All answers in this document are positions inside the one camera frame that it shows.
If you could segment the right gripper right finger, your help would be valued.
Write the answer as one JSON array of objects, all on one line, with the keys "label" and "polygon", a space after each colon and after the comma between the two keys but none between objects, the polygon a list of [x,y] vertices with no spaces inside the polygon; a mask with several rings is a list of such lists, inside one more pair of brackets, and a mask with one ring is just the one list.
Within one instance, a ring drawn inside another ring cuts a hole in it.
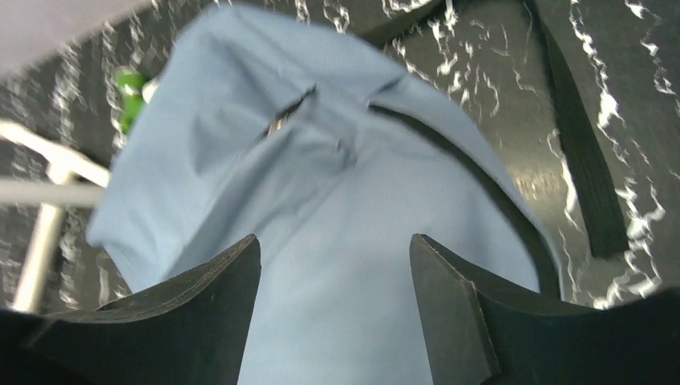
[{"label": "right gripper right finger", "polygon": [[676,384],[679,290],[608,310],[526,290],[423,234],[410,262],[436,384]]}]

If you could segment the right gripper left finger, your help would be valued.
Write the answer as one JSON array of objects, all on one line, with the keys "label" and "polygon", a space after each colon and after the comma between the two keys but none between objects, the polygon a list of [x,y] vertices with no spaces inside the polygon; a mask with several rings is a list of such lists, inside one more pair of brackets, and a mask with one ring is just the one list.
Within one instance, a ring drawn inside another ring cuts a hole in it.
[{"label": "right gripper left finger", "polygon": [[1,312],[4,384],[235,384],[261,273],[255,236],[97,310]]}]

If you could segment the blue student backpack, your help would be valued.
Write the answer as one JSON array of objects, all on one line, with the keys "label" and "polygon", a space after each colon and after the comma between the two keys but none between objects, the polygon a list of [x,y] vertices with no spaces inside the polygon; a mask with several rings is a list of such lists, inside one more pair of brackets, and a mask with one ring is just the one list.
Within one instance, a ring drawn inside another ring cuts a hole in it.
[{"label": "blue student backpack", "polygon": [[460,107],[363,39],[234,4],[176,40],[87,241],[132,295],[255,236],[235,384],[436,384],[416,234],[565,302],[551,241]]}]

